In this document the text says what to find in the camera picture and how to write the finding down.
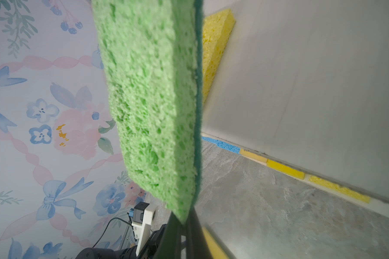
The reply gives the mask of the green sponge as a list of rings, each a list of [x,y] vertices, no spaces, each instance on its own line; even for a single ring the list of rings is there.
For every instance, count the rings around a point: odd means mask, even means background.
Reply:
[[[129,177],[185,223],[201,178],[202,1],[93,1]]]

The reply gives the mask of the light yellow cellulose sponge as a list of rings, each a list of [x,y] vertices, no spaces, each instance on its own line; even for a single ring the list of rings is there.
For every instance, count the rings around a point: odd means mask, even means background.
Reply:
[[[203,24],[203,103],[211,90],[221,58],[236,20],[231,9],[204,18]]]

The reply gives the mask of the blue sponge front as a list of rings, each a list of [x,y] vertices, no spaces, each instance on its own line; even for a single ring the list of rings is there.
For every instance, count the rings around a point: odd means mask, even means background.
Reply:
[[[235,154],[240,154],[241,148],[239,148],[235,145],[231,145],[227,142],[217,140],[214,138],[209,138],[209,137],[202,137],[202,139],[209,142],[209,143],[215,144],[217,147],[219,147],[221,149],[227,150],[227,151],[235,153]]]

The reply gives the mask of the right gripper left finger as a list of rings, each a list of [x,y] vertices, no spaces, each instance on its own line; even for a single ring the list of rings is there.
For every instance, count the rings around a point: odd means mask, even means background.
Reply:
[[[182,224],[171,213],[154,259],[181,259]]]

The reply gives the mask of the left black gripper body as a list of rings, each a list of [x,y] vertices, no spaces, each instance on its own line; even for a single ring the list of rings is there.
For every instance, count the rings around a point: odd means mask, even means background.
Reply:
[[[161,239],[164,235],[167,224],[163,224],[161,228],[157,231],[154,231],[146,244],[143,246],[142,250],[137,255],[137,248],[126,248],[122,250],[115,251],[117,259],[153,259],[155,253],[160,245]]]

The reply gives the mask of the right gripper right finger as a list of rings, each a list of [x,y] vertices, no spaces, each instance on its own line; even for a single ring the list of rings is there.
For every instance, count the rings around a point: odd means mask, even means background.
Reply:
[[[187,259],[213,259],[207,246],[205,236],[195,209],[192,207],[187,222],[186,231],[186,254]]]

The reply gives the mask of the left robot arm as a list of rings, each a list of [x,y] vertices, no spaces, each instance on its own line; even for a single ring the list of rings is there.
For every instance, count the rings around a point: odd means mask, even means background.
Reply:
[[[137,255],[137,247],[126,248],[114,251],[105,248],[85,248],[78,255],[77,259],[153,259],[158,250],[161,239],[164,235],[166,224],[154,231],[144,245],[142,251]]]

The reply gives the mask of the bright yellow scouring sponge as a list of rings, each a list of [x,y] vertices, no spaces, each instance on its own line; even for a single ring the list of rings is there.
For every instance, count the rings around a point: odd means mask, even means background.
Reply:
[[[299,179],[299,180],[304,180],[305,179],[305,173],[304,172],[299,171],[297,169],[294,169],[292,167],[283,165],[283,164],[278,163],[278,162],[273,161],[273,160],[268,160],[266,164],[267,164],[267,166],[269,168],[274,169],[276,171],[279,171],[281,173],[284,173],[286,175],[289,175],[291,177],[294,177],[296,179]]]

